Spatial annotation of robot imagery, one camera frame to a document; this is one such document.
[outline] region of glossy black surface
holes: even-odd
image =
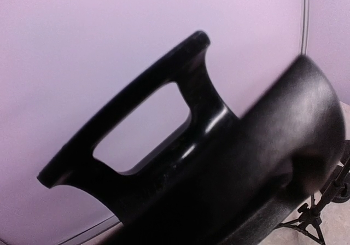
[[[116,95],[38,179],[76,186],[124,223],[104,244],[257,244],[319,189],[343,150],[329,82],[300,56],[239,120],[205,66],[196,32]],[[178,84],[187,121],[126,174],[94,159],[98,143],[156,89]]]

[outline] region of black tripod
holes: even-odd
[[[296,230],[309,238],[316,241],[318,244],[325,245],[325,240],[320,228],[321,211],[330,202],[344,203],[350,199],[350,140],[346,140],[344,155],[341,159],[343,167],[337,166],[326,184],[320,190],[322,197],[317,204],[315,204],[314,195],[311,195],[311,207],[304,203],[297,211],[301,213],[299,218],[291,220],[286,223],[280,223],[275,229],[282,227]],[[318,237],[312,235],[306,230],[306,227],[312,225]]]

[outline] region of rectangular hole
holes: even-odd
[[[94,157],[118,172],[128,171],[185,122],[188,114],[176,84],[168,84],[115,127],[95,148]]]

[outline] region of tripod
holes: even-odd
[[[304,203],[297,211],[301,213],[299,218],[291,220],[286,223],[280,223],[275,229],[290,228],[296,230],[309,238],[316,241],[318,244],[326,245],[320,225],[321,211],[330,202],[343,203],[350,199],[350,140],[346,140],[344,155],[341,159],[344,164],[343,167],[337,166],[333,174],[330,176],[328,182],[321,189],[322,197],[317,204],[315,204],[314,195],[311,195],[311,206],[308,207]],[[306,228],[312,225],[317,232],[317,236],[312,235]]]

